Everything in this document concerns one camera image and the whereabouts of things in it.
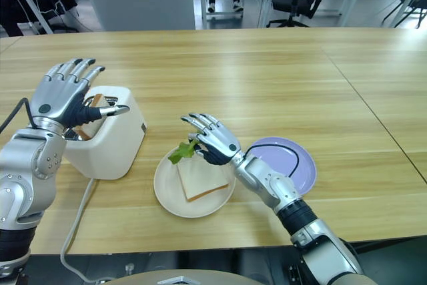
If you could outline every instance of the white bread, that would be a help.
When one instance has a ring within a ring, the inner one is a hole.
[[[221,167],[211,165],[199,156],[183,158],[177,166],[179,178],[189,202],[228,186]]]
[[[89,106],[108,107],[109,104],[103,94],[97,93],[95,96],[93,96],[93,100]],[[104,121],[105,117],[97,119],[95,121],[91,121],[90,123],[85,123],[82,126],[75,126],[73,130],[81,137],[82,140],[89,140],[96,135]]]

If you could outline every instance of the purple plate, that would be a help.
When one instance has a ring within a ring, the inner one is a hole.
[[[291,179],[301,195],[307,194],[312,189],[317,176],[316,165],[311,155],[302,146],[282,137],[265,137],[254,142],[252,146],[260,144],[283,145],[292,148],[300,157],[300,163]],[[250,153],[264,160],[273,170],[285,176],[290,175],[297,164],[295,154],[280,146],[257,147],[252,149]]]

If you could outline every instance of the robot finger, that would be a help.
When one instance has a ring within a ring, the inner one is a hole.
[[[206,118],[202,114],[200,114],[200,113],[188,113],[188,114],[190,115],[190,117],[197,119],[202,124],[204,124],[206,127],[209,127],[210,129],[212,129],[212,125],[214,125],[214,123],[212,123],[212,121],[210,121],[208,118]]]
[[[79,81],[80,76],[85,72],[85,70],[90,65],[93,65],[95,61],[96,60],[94,58],[87,58],[80,61],[69,74],[69,77],[68,77],[69,81],[74,81],[74,82]]]
[[[214,116],[208,114],[208,113],[201,113],[200,115],[204,116],[205,118],[209,119],[212,123],[214,123],[217,127],[221,125],[221,122],[216,119]]]
[[[129,106],[126,106],[126,105],[116,105],[116,106],[99,108],[99,112],[101,113],[101,116],[116,116],[122,113],[127,113],[129,110],[131,109],[129,108]]]
[[[99,73],[101,73],[101,71],[104,71],[104,70],[105,70],[105,67],[97,66],[93,68],[89,73],[87,73],[87,75],[82,79],[86,80],[90,84],[93,80],[95,80],[95,78],[99,75]]]
[[[181,119],[190,123],[192,126],[196,127],[198,130],[202,131],[203,133],[205,133],[205,130],[207,129],[204,124],[202,124],[200,121],[194,118],[191,118],[188,116],[182,116]]]
[[[199,135],[198,133],[189,133],[188,134],[188,140],[192,141],[192,140],[199,140],[199,138],[197,138],[197,135]]]
[[[58,69],[58,71],[56,72],[56,77],[60,80],[64,80],[65,78],[67,78],[67,76],[69,75],[69,73],[71,72],[71,70],[74,69],[74,67],[80,62],[82,61],[82,59],[76,59],[73,58],[70,61],[64,63],[61,68]]]
[[[47,81],[51,81],[53,76],[59,71],[62,65],[62,63],[58,63],[57,65],[54,65],[51,69],[49,69],[49,71],[45,74],[45,79]]]

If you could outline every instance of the robotic hand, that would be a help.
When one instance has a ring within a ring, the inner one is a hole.
[[[19,129],[0,151],[0,281],[13,279],[29,257],[40,219],[55,198],[65,130],[129,111],[124,105],[88,107],[84,96],[103,71],[94,59],[72,59],[51,68],[30,102],[31,127]]]
[[[253,155],[242,152],[239,141],[220,121],[206,113],[181,119],[197,128],[189,139],[201,146],[195,152],[214,165],[231,163],[236,177],[270,207],[291,235],[291,241],[321,285],[371,285],[357,259],[326,223],[303,201],[289,177],[273,171]]]

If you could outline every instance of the floor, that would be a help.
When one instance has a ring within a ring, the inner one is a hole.
[[[195,28],[202,29],[200,0],[194,1]],[[101,25],[97,20],[95,12],[89,0],[77,0],[79,5],[77,10],[73,11],[73,17],[63,17],[64,22],[72,27],[78,28],[80,32],[102,31]],[[310,27],[335,27],[340,18],[336,13],[325,12],[325,9],[337,9],[342,0],[323,0],[320,4],[318,12],[313,19],[298,18],[298,20],[309,25]],[[260,12],[261,0],[245,0],[244,15],[240,18],[235,17],[214,16],[209,17],[207,27],[209,29],[231,29],[231,28],[256,28]],[[348,27],[381,27],[383,18],[399,4],[399,0],[358,0],[356,6],[348,20]],[[230,10],[232,0],[216,0],[216,9]],[[279,11],[270,11],[270,19],[284,19],[288,16],[286,13]],[[60,23],[58,18],[51,20],[52,23]],[[399,28],[415,28],[418,22],[418,16],[413,15],[405,20]],[[29,28],[28,24],[20,26],[24,35],[34,35],[34,32]],[[420,27],[427,29],[427,19],[423,21]],[[7,37],[3,29],[0,30],[0,37]]]

